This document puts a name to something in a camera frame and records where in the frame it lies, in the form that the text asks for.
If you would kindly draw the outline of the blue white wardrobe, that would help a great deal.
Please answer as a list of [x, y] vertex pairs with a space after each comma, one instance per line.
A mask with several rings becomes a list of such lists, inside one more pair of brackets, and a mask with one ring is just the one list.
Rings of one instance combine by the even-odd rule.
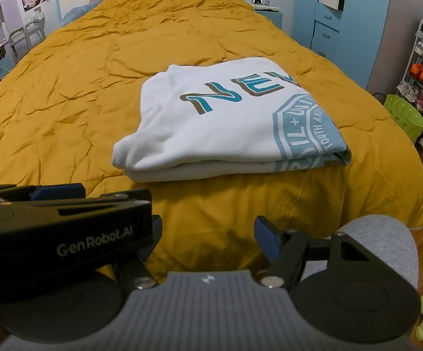
[[373, 73], [387, 22], [390, 0], [295, 0], [292, 38], [332, 61], [366, 88]]

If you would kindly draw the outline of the blue pillow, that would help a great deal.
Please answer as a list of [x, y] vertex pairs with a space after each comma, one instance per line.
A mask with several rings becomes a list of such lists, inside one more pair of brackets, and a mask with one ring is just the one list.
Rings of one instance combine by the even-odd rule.
[[102, 0], [96, 0], [93, 2], [89, 2], [86, 5], [83, 6], [77, 6], [72, 8], [65, 16], [62, 18], [61, 21], [61, 27], [66, 26], [67, 24], [76, 21], [78, 18], [81, 18], [85, 14], [89, 13], [91, 10], [93, 10], [95, 7], [100, 5]]

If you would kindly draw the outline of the white printed t-shirt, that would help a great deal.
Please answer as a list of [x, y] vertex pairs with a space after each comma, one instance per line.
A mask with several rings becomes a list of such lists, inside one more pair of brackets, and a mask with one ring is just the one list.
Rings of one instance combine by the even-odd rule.
[[270, 59], [172, 65], [142, 84], [137, 130], [112, 163], [140, 182], [347, 166], [350, 148], [309, 92]]

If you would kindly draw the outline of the grey knee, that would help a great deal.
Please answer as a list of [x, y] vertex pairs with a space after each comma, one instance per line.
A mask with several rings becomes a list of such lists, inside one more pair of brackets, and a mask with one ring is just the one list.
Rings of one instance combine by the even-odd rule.
[[419, 256], [410, 230], [384, 215], [363, 216], [340, 228], [396, 271], [415, 289], [419, 285]]

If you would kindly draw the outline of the mustard yellow bed quilt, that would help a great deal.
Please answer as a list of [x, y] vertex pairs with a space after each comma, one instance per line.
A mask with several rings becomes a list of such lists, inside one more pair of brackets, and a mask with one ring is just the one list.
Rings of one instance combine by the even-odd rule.
[[387, 110], [243, 0], [104, 0], [0, 82], [0, 185], [146, 187], [147, 265], [246, 269], [254, 220], [325, 238], [423, 226], [423, 166]]

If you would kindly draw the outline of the green plastic basket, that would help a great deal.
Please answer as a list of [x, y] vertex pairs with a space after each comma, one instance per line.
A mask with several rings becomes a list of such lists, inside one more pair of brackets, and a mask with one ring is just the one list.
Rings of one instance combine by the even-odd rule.
[[388, 94], [384, 108], [409, 139], [415, 143], [423, 131], [423, 117], [408, 101], [395, 94]]

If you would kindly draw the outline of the white blue nightstand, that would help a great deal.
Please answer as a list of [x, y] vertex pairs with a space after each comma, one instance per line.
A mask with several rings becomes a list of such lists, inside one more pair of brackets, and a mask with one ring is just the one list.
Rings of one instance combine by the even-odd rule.
[[278, 29], [282, 29], [283, 14], [279, 7], [272, 6], [269, 0], [250, 0], [256, 13], [268, 18]]

